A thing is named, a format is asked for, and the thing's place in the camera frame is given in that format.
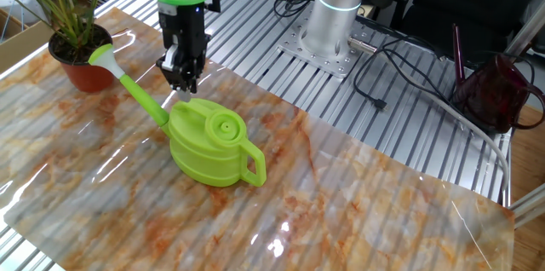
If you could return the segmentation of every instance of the table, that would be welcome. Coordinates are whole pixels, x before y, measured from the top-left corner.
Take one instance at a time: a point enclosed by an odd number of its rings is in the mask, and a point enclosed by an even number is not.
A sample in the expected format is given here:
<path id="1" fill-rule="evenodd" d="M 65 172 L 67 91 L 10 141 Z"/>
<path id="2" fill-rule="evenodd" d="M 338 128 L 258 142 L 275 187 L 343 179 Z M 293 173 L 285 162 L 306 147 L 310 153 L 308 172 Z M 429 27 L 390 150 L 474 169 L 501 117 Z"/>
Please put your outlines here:
<path id="1" fill-rule="evenodd" d="M 279 52 L 276 42 L 294 19 L 276 18 L 270 12 L 273 1 L 222 2 L 222 14 L 206 14 L 207 33 L 213 35 L 209 44 L 211 60 L 401 163 L 489 199 L 499 199 L 502 173 L 490 148 L 482 139 L 458 126 L 430 100 L 421 97 L 383 61 L 373 63 L 359 86 L 387 101 L 389 112 L 377 112 L 354 92 L 353 75 L 334 78 Z M 98 15 L 113 7 L 159 28 L 154 0 L 111 0 L 98 10 Z M 374 45 L 386 40 L 386 36 L 370 28 L 365 31 L 362 39 Z M 445 93 L 451 91 L 455 75 L 451 61 L 436 61 L 430 53 L 410 44 L 401 44 L 397 49 L 409 61 L 419 62 Z M 360 59 L 358 66 L 365 58 Z M 507 154 L 509 135 L 499 135 L 495 141 Z M 35 264 L 38 269 L 60 269 L 5 224 L 0 231 L 0 263 L 8 269 L 29 268 Z"/>

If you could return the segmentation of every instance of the marble-pattern mat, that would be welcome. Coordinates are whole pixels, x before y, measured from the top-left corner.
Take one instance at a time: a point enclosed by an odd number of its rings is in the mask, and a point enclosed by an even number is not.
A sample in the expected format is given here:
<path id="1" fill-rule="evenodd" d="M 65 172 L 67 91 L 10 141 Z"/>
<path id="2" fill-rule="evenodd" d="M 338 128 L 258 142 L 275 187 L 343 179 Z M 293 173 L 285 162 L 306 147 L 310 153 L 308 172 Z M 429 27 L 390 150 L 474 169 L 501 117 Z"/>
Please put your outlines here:
<path id="1" fill-rule="evenodd" d="M 159 32 L 117 9 L 98 23 L 120 66 L 170 109 L 153 67 Z M 4 221 L 67 270 L 510 270 L 513 214 L 500 205 L 213 62 L 198 88 L 246 121 L 263 187 L 193 181 L 120 83 L 78 92 L 43 53 L 0 82 Z"/>

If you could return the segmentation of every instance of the metal mounting plate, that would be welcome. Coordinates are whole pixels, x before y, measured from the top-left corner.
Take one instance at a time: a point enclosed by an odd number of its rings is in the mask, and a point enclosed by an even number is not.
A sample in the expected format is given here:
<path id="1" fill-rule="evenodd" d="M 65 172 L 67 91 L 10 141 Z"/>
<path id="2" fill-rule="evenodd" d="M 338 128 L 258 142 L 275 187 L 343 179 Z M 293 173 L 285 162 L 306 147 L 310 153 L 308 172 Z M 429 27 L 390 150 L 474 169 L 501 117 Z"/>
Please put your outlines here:
<path id="1" fill-rule="evenodd" d="M 278 48 L 289 55 L 293 55 L 302 61 L 307 62 L 311 66 L 315 66 L 325 72 L 332 74 L 338 78 L 346 77 L 354 68 L 356 61 L 361 56 L 361 52 L 356 49 L 348 49 L 346 55 L 322 57 L 306 50 L 301 44 L 301 32 L 304 32 L 310 14 L 313 11 L 313 3 L 297 17 L 293 25 L 278 40 Z M 363 26 L 354 21 L 352 27 L 352 36 L 365 37 Z M 342 47 L 348 47 L 348 44 L 342 44 Z"/>

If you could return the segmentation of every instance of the watering can spout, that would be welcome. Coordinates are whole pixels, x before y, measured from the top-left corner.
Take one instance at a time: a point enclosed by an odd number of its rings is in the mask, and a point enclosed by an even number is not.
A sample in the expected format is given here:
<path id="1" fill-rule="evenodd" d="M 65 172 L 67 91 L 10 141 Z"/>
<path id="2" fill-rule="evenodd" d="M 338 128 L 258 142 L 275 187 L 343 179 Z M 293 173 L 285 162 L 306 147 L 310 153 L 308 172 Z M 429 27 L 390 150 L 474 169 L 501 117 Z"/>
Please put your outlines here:
<path id="1" fill-rule="evenodd" d="M 92 66 L 101 66 L 110 71 L 127 91 L 138 101 L 139 104 L 152 116 L 155 123 L 161 130 L 170 137 L 169 131 L 169 113 L 166 112 L 153 98 L 144 91 L 135 81 L 125 74 L 119 67 L 113 55 L 113 45 L 107 44 L 99 47 L 89 58 L 89 64 Z"/>
<path id="2" fill-rule="evenodd" d="M 454 44 L 454 65 L 456 68 L 456 86 L 460 87 L 466 81 L 466 75 L 463 71 L 462 42 L 460 40 L 460 27 L 452 24 L 453 44 Z"/>

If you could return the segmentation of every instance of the white cable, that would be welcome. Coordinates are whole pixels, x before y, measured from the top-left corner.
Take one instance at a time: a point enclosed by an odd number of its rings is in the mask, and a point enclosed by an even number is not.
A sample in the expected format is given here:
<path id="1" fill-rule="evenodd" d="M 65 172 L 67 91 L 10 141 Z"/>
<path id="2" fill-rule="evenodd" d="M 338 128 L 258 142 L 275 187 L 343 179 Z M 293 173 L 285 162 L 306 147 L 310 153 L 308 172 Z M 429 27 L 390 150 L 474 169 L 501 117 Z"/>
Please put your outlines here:
<path id="1" fill-rule="evenodd" d="M 392 62 L 388 59 L 384 53 L 381 53 L 382 57 L 385 58 L 385 60 L 392 64 Z M 413 77 L 411 77 L 409 74 L 407 74 L 405 71 L 403 71 L 401 68 L 399 70 L 409 79 L 413 84 L 420 88 L 424 88 L 420 83 L 418 83 Z M 456 110 L 454 110 L 450 104 L 445 103 L 444 101 L 440 100 L 437 96 L 422 90 L 422 92 L 427 95 L 429 98 L 432 99 L 432 101 L 435 101 L 439 106 L 441 106 L 443 109 L 445 109 L 448 113 L 450 113 L 454 118 L 456 118 L 458 121 L 462 122 L 462 124 L 466 125 L 470 130 L 472 130 L 475 134 L 482 137 L 490 147 L 494 150 L 496 153 L 496 156 L 500 159 L 500 162 L 502 163 L 502 172 L 503 172 L 503 178 L 502 178 L 502 191 L 506 191 L 508 187 L 508 182 L 511 180 L 511 169 L 509 168 L 508 161 L 505 159 L 505 156 L 503 156 L 502 151 L 500 148 L 496 145 L 496 143 L 487 135 L 484 133 L 483 130 L 481 130 L 479 127 L 477 127 L 475 124 L 471 123 L 468 119 L 466 119 L 464 116 L 462 116 L 460 113 L 458 113 Z"/>

